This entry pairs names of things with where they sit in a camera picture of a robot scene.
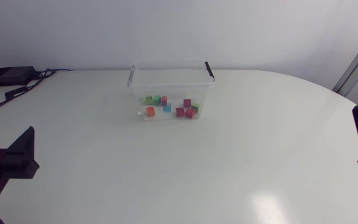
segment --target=clear plastic storage box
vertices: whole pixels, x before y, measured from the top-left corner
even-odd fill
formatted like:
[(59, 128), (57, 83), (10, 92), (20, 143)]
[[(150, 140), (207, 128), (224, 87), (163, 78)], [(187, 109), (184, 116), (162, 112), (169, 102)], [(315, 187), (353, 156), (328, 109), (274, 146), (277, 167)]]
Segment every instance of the clear plastic storage box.
[(201, 59), (137, 61), (128, 79), (146, 121), (198, 119), (214, 84), (208, 62)]

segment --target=white table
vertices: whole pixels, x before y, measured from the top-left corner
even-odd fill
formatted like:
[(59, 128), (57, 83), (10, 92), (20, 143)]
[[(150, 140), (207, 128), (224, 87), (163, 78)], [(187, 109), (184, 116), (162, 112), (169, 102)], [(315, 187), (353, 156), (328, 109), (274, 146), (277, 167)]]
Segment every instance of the white table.
[[(142, 121), (126, 70), (58, 72), (0, 108), (0, 148), (33, 126), (40, 164), (34, 179), (8, 182), (0, 217), (358, 223), (355, 104), (278, 73), (214, 74), (193, 121)], [(0, 101), (11, 88), (0, 88)]]

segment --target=red cube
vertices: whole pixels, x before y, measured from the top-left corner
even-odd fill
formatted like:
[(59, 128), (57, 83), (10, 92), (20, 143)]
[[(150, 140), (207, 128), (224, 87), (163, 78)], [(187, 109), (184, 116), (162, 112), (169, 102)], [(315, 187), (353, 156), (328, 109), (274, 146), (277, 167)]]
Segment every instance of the red cube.
[(181, 117), (185, 115), (185, 109), (184, 108), (177, 108), (177, 117)]
[(146, 113), (147, 113), (147, 116), (154, 116), (155, 115), (155, 111), (154, 111), (154, 107), (148, 107), (146, 108)]
[(163, 97), (161, 98), (161, 106), (166, 106), (166, 105), (167, 105), (167, 102), (168, 102), (167, 97), (166, 97), (166, 96), (163, 96)]
[(186, 110), (186, 117), (188, 118), (193, 118), (195, 114), (196, 114), (196, 110), (194, 109), (190, 108)]
[(191, 107), (191, 99), (184, 99), (183, 107)]

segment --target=toy block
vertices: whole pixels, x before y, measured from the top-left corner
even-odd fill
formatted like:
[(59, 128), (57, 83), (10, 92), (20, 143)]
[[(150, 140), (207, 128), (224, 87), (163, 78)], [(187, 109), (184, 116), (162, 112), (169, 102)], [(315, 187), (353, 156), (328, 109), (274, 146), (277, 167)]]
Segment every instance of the toy block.
[(154, 107), (148, 107), (146, 108), (146, 113), (147, 113), (147, 116), (154, 116), (155, 115), (155, 111), (154, 111)]
[(165, 106), (162, 107), (164, 112), (171, 112), (171, 103), (167, 103)]
[(161, 96), (154, 97), (154, 106), (160, 106), (161, 103)]
[(185, 109), (184, 108), (177, 108), (177, 117), (181, 117), (185, 115)]
[(152, 96), (146, 96), (146, 105), (153, 105), (153, 97)]
[(191, 99), (184, 99), (183, 100), (183, 107), (191, 107)]
[(168, 102), (168, 99), (166, 96), (163, 96), (161, 98), (161, 106), (166, 106), (167, 105), (167, 102)]
[(200, 105), (199, 104), (196, 104), (196, 103), (193, 103), (191, 105), (191, 109), (195, 110), (196, 113), (198, 113), (198, 109), (200, 108)]
[(186, 117), (188, 117), (188, 118), (193, 118), (195, 114), (196, 114), (196, 111), (191, 108), (187, 109), (186, 113), (185, 113)]

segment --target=box handle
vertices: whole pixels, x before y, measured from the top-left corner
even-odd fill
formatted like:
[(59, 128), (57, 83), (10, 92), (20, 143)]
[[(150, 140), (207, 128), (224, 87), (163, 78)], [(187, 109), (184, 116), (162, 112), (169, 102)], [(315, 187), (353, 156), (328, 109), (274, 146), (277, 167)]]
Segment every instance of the box handle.
[(212, 73), (211, 67), (209, 67), (208, 62), (205, 62), (205, 66), (206, 66), (206, 69), (207, 69), (208, 72), (209, 72), (209, 75), (212, 76), (212, 78), (214, 78), (214, 81), (215, 81), (215, 76), (214, 76), (214, 74)]
[(133, 65), (131, 68), (131, 74), (129, 75), (129, 78), (128, 78), (127, 87), (129, 87), (129, 85), (132, 83), (132, 79), (134, 78), (134, 73), (135, 73), (135, 65)]

